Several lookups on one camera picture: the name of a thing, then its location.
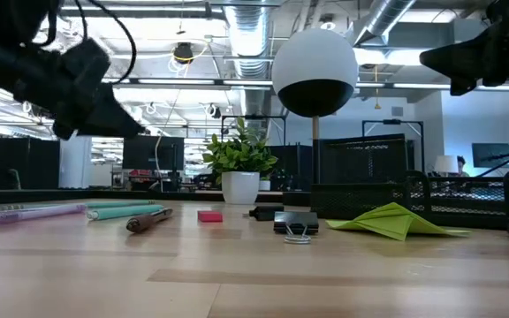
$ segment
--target person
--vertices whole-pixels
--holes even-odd
[[[463,168],[465,167],[465,164],[467,164],[467,161],[465,158],[463,158],[462,155],[457,155],[457,164],[459,165],[459,177],[470,177],[468,173],[466,173]]]

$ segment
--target white planter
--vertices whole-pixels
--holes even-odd
[[[270,191],[270,180],[261,180],[258,184],[260,191]]]
[[[221,177],[221,187],[225,202],[255,204],[260,177],[258,172],[224,172]]]

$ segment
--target green plant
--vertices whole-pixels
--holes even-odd
[[[208,150],[203,161],[217,174],[217,183],[221,183],[221,174],[230,171],[265,172],[272,169],[277,158],[265,147],[266,140],[260,139],[256,132],[245,127],[245,120],[237,118],[238,135],[232,140],[222,142],[217,136],[211,136]]]

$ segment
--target green paper airplane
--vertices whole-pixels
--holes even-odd
[[[404,241],[408,233],[466,236],[470,231],[447,230],[428,222],[397,203],[364,213],[352,221],[327,220],[334,230],[373,231]]]

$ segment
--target spherical lamp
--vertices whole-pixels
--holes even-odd
[[[274,58],[272,84],[291,112],[323,117],[347,103],[358,74],[351,44],[333,31],[314,28],[282,45]]]

